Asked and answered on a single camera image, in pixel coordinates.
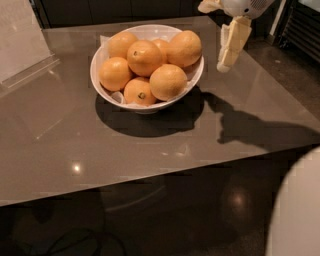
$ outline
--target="glossy tabletop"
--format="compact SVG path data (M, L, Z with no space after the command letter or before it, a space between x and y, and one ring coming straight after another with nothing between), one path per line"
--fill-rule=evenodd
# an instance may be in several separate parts
M105 102L89 76L100 35L140 24L195 31L205 58L191 93L150 115ZM216 71L219 32L206 16L44 30L59 61L0 88L0 205L319 143L320 122L245 51Z

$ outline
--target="dark floor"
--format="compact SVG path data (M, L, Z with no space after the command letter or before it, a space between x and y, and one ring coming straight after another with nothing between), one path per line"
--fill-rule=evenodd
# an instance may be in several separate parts
M320 119L318 63L263 40L246 51ZM98 241L101 255L262 256L281 180L307 150L3 207L0 255L45 255L64 235L54 255L97 256Z

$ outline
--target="citrus fruit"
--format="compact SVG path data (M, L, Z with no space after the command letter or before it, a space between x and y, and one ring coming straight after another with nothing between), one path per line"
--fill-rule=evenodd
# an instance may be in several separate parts
M202 54L201 40L196 33L185 30L176 34L167 48L168 62L179 67L194 64Z
M163 101L178 96L187 86L184 71L173 64L164 64L150 77L150 89L153 95Z
M99 81L109 91L120 91L132 77L127 60L121 57L107 59L99 69Z
M152 40L152 42L158 46L158 48L160 49L161 51L161 54L162 54L162 63L165 64L165 63L168 63L167 61L167 48L169 46L169 43L161 38L157 38L157 39L154 39Z
M107 49L109 57L122 57L126 59L129 47L136 41L138 41L138 38L128 31L115 34L108 41Z
M137 103L143 106L150 106L157 101L151 93L149 79L145 77L130 80L124 88L123 95L127 103Z
M148 40L133 43L128 49L127 60L131 70L142 77L149 77L162 65L160 49Z

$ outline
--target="wire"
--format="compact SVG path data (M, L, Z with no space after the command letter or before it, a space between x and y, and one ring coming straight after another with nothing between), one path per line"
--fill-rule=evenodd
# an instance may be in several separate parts
M82 237L81 239L77 239L74 242L69 243L68 245L59 248L59 249L55 249L59 243L61 243L66 237L68 237L69 235L76 233L76 232L82 232L85 231L86 235L84 237ZM62 236L60 236L56 241L54 241L52 243L52 245L47 249L47 251L45 253L37 253L35 251L34 246L29 245L29 244L25 244L25 243L21 243L18 241L15 241L15 243L20 247L24 247L26 249L26 247L28 247L28 252L25 253L27 256L53 256L57 253L61 253L64 252L70 248L73 248L75 246L77 246L78 244L81 244L87 240L94 240L96 242L96 249L93 252L93 254L91 256L100 256L101 255L101 251L102 248L104 247L104 244L106 244L106 242L109 239L112 239L114 241L116 241L116 243L120 246L121 251L123 253L123 256L127 256L127 251L125 248L124 243L121 241L121 239L119 239L116 235L110 233L110 232L95 232L93 230L90 229L73 229L65 234L63 234Z

